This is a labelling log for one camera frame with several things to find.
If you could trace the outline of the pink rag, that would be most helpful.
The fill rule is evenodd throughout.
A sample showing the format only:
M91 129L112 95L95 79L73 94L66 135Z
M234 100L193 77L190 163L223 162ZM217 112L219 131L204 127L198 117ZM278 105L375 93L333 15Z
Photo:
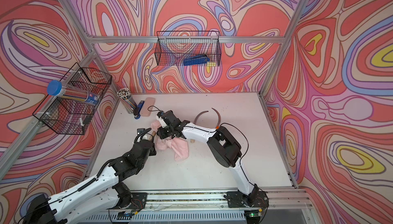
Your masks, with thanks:
M156 132L157 139L155 139L156 148L158 150L171 149L174 152L174 160L176 162L183 161L189 157L188 142L181 138L173 139L161 139L158 136L158 129L161 128L159 121L154 121L151 123L152 130Z

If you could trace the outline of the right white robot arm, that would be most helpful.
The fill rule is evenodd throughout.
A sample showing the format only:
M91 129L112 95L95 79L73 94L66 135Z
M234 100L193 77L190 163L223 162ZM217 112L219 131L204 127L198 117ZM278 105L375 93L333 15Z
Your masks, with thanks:
M180 138L195 140L205 143L216 161L231 171L237 183L237 189L243 196L255 197L259 187L250 181L246 170L243 168L241 145L230 131L220 126L218 128L205 128L196 124L178 119L173 111L159 111L156 119L160 123L158 135L160 139Z

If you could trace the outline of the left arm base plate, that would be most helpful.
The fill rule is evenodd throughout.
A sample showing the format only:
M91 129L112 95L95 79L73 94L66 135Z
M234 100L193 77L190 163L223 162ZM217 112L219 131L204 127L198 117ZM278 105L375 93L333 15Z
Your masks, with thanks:
M111 209L132 209L142 210L146 206L147 192L131 192L119 194L115 201L115 206Z

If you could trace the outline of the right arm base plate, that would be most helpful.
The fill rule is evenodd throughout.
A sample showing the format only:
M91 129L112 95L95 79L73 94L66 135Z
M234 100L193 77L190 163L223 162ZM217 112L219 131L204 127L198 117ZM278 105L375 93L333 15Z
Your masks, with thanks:
M264 191L256 194L245 195L239 191L229 191L224 195L229 208L259 208L269 207L269 198Z

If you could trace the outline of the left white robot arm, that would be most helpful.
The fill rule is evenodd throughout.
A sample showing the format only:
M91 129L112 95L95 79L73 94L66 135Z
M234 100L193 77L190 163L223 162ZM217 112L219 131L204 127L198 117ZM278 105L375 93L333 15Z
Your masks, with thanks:
M106 161L97 174L63 192L33 199L21 224L77 223L97 211L110 208L143 209L141 200L134 197L124 180L137 175L150 156L156 155L151 140L134 143L124 155Z

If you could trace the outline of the orange handled sickle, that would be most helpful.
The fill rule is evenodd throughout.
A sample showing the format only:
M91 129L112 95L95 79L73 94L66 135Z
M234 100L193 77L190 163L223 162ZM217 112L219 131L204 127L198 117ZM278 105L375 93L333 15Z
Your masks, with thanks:
M215 108L211 108L215 113L216 113L216 115L218 116L218 121L217 121L217 124L216 124L216 129L218 129L219 128L219 126L220 126L220 124L221 124L221 115L220 115L220 113L215 109Z

